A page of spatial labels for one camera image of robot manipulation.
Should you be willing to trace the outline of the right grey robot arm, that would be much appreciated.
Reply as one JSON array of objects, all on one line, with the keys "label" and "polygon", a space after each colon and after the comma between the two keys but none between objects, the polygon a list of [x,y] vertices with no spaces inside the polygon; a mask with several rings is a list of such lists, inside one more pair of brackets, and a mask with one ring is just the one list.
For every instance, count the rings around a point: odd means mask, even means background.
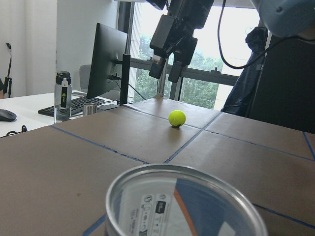
[{"label": "right grey robot arm", "polygon": [[[212,0],[151,0],[152,6],[159,10],[167,7],[162,15],[150,42],[153,62],[149,75],[159,79],[167,58],[174,55],[169,80],[176,83],[184,67],[190,64],[197,39],[195,29],[204,27]],[[260,19],[275,36],[313,39],[307,35],[315,23],[315,2],[313,0],[253,0]]]}]

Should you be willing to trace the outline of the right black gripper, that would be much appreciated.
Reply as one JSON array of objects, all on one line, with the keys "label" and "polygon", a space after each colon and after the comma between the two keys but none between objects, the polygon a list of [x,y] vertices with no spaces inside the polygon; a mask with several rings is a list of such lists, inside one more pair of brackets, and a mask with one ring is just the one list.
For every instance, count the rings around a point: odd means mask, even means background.
[{"label": "right black gripper", "polygon": [[183,65],[189,65],[197,44],[195,29],[205,26],[213,0],[171,0],[166,15],[162,15],[150,42],[153,49],[149,76],[159,79],[166,59],[174,55],[168,80],[177,83]]}]

